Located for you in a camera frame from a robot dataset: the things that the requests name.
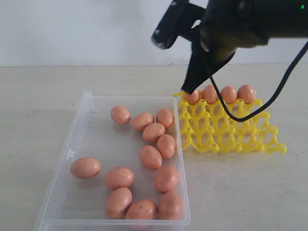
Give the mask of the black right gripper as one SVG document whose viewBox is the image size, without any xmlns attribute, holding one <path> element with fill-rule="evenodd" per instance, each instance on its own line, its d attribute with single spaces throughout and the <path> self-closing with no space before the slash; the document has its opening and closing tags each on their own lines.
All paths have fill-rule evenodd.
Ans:
<svg viewBox="0 0 308 231">
<path fill-rule="evenodd" d="M 210 0 L 200 25 L 200 40 L 192 55 L 181 90 L 191 94 L 235 55 L 237 48 L 268 44 L 255 23 L 252 0 Z"/>
</svg>

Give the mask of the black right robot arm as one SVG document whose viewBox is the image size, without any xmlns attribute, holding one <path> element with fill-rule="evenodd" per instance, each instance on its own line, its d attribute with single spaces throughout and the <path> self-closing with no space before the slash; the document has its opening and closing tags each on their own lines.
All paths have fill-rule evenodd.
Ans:
<svg viewBox="0 0 308 231">
<path fill-rule="evenodd" d="M 210 0 L 192 33 L 192 55 L 181 89 L 195 91 L 238 48 L 265 46 L 273 38 L 307 36 L 306 0 Z"/>
</svg>

